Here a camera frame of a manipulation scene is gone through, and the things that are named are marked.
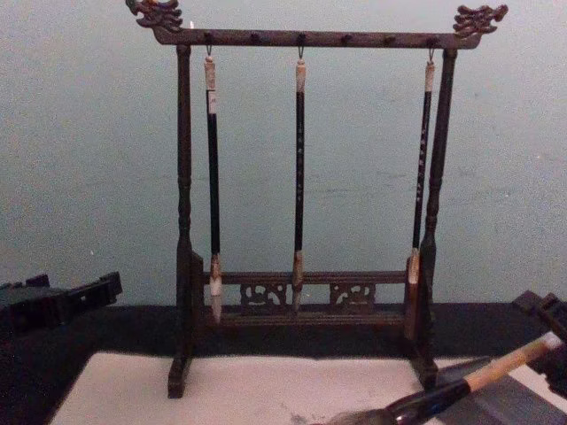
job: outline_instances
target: black object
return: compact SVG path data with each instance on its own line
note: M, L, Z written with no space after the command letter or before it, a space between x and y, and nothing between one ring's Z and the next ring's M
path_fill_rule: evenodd
M564 341L567 341L567 306L554 294L542 298L530 290L516 298L513 303L524 313L535 316ZM545 374L549 389L567 398L567 348L550 352L543 358L528 364L538 374Z
M116 302L118 272L73 290L50 288L46 274L0 286L0 342L39 328L65 325L77 315Z

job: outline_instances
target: calligraphy brush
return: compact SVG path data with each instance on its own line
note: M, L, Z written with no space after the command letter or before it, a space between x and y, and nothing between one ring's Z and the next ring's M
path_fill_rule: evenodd
M518 348L457 381L433 390L421 391L391 403L384 409L341 413L325 425L419 425L446 410L461 398L487 384L498 381L508 372L529 363L555 348L563 341L553 332Z

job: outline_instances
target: wooden post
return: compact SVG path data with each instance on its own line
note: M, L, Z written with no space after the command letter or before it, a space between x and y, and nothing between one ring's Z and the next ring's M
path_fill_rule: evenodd
M427 215L425 217L425 235L420 249L419 274L419 331L416 332L417 350L424 359L431 358L431 296L433 288L433 274L435 271L435 228L437 227L437 214L439 212L439 193L443 182L443 169L445 167L445 152L447 149L447 130L449 114L451 112L451 94L453 91L454 62L457 50L443 51L443 71L441 72L441 88L439 91L439 106L433 139L433 153L431 154L431 170L429 178L429 199L427 201Z
M170 398L183 396L185 376L192 349L190 186L191 186L191 112L190 46L177 46L177 181L179 184L179 241L177 243L176 327L174 362L169 371L167 393Z

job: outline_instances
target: brush handle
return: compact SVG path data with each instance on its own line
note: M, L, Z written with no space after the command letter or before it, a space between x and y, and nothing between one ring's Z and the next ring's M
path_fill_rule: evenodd
M558 336L553 332L547 332L544 336L465 376L464 380L469 384L471 392L480 390L487 384L498 381L508 372L536 360L562 344L563 341Z
M471 392L480 390L487 384L502 378L508 372L561 345L563 341L558 336L553 332L547 332L544 336L468 374L463 379L434 390L418 392L392 403L384 409L392 417L392 421L387 423L392 425L426 423L430 418L443 412Z

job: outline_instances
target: teal wall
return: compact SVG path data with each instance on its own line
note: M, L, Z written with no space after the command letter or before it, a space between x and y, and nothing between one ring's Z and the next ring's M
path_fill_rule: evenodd
M446 32L460 2L181 7L196 27ZM438 301L509 301L528 288L567 297L567 8L509 9L456 62ZM195 48L191 64L191 238L208 267L205 55ZM291 270L297 50L215 47L214 57L223 268ZM426 52L306 49L305 60L306 270L403 268ZM439 51L435 60L436 106ZM175 73L175 49L122 1L0 5L0 282L45 272L70 287L119 270L122 303L174 303Z

